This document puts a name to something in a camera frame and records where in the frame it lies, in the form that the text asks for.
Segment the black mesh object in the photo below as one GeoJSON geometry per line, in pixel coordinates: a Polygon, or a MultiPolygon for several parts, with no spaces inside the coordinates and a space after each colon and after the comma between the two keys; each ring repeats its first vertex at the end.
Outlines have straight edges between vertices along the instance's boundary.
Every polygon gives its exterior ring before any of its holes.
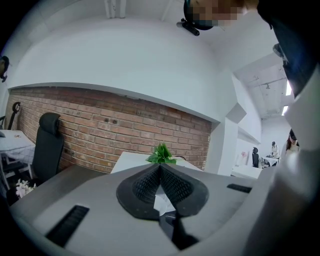
{"type": "Polygon", "coordinates": [[[194,191],[190,182],[165,168],[161,168],[161,186],[174,208],[194,191]]]}
{"type": "Polygon", "coordinates": [[[135,218],[156,221],[159,212],[154,203],[160,184],[179,217],[198,214],[209,197],[209,190],[201,181],[176,170],[174,164],[165,163],[148,165],[124,179],[116,189],[116,196],[135,218]]]}
{"type": "Polygon", "coordinates": [[[198,214],[209,198],[208,188],[198,179],[175,169],[174,164],[160,165],[160,184],[177,214],[187,217],[198,214]]]}
{"type": "Polygon", "coordinates": [[[147,204],[154,204],[156,192],[160,185],[158,168],[140,176],[132,186],[133,193],[137,198],[147,204]]]}
{"type": "Polygon", "coordinates": [[[116,197],[122,207],[133,217],[143,220],[159,220],[154,209],[156,191],[160,185],[159,164],[147,167],[124,179],[116,189],[116,197]]]}

